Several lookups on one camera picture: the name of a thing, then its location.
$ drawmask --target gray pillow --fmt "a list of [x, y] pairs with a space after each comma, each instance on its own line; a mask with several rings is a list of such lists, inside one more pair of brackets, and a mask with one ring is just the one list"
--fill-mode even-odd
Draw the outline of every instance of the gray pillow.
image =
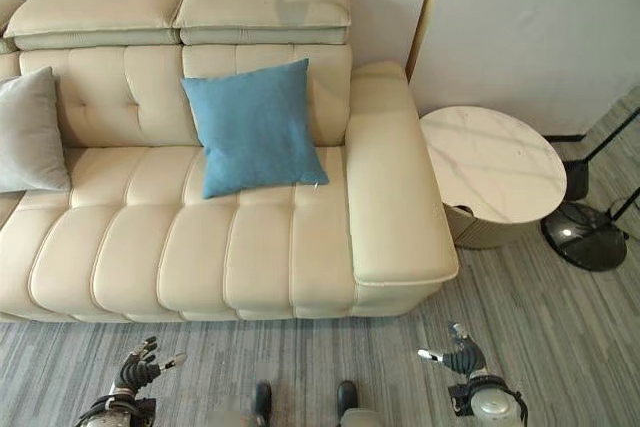
[[51, 67], [0, 80], [0, 192], [70, 185]]

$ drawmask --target cream leather sofa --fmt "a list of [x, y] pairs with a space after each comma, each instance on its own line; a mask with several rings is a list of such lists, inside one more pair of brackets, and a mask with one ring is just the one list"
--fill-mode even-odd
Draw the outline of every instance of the cream leather sofa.
[[[456, 275], [403, 70], [352, 71], [348, 0], [18, 4], [0, 77], [53, 67], [73, 188], [0, 194], [0, 320], [398, 315]], [[203, 200], [180, 78], [305, 57], [330, 184]]]

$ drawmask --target lamp base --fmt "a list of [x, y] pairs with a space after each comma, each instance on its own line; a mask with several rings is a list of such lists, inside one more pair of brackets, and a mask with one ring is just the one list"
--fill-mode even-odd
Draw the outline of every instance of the lamp base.
[[563, 202], [540, 221], [540, 227], [551, 248], [581, 269], [615, 269], [627, 256], [624, 232], [588, 205]]

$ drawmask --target robotic hand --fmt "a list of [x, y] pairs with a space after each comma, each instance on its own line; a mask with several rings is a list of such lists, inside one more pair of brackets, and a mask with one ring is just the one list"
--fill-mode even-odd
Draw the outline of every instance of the robotic hand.
[[96, 400], [80, 416], [75, 427], [151, 427], [155, 420], [156, 399], [136, 400], [138, 392], [162, 373], [187, 360], [187, 354], [178, 354], [160, 365], [152, 364], [156, 356], [151, 352], [157, 347], [156, 338], [149, 337], [132, 350], [118, 370], [109, 395]]
[[482, 350], [462, 325], [451, 323], [449, 327], [460, 350], [443, 354], [420, 349], [418, 355], [467, 377], [466, 384], [449, 387], [456, 416], [474, 415], [482, 425], [492, 427], [526, 426], [529, 412], [520, 392], [513, 392], [501, 377], [489, 373]]

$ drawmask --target round side table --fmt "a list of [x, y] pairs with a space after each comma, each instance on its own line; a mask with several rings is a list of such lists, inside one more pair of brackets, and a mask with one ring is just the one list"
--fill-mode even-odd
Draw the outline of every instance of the round side table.
[[461, 106], [433, 111], [420, 123], [457, 246], [514, 240], [562, 202], [562, 161], [524, 122]]

